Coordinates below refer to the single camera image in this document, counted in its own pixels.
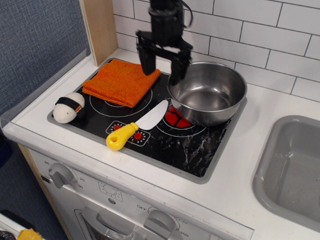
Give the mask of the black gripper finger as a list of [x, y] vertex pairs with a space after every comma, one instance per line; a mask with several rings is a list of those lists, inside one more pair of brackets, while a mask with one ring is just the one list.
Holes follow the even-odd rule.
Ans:
[[179, 80], [183, 80], [185, 78], [187, 69], [191, 64], [191, 59], [190, 51], [180, 51], [172, 54], [170, 75], [171, 85], [176, 85]]
[[147, 76], [156, 69], [156, 55], [147, 47], [138, 44], [138, 55], [143, 73]]

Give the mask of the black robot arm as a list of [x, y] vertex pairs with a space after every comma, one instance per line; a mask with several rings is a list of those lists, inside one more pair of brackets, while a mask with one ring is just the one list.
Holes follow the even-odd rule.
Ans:
[[151, 0], [148, 10], [151, 31], [136, 32], [136, 46], [143, 73], [150, 75], [155, 71], [157, 56], [170, 60], [172, 85], [185, 78], [193, 49], [193, 46], [182, 38], [186, 27], [183, 7], [188, 5], [182, 0]]

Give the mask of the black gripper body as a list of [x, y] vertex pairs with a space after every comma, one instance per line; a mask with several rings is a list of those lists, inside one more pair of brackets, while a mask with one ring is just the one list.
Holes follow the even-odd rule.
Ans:
[[154, 59], [156, 55], [170, 59], [171, 53], [166, 53], [164, 47], [179, 49], [178, 58], [189, 60], [192, 45], [183, 40], [182, 9], [150, 9], [151, 31], [137, 31], [137, 49], [141, 59]]

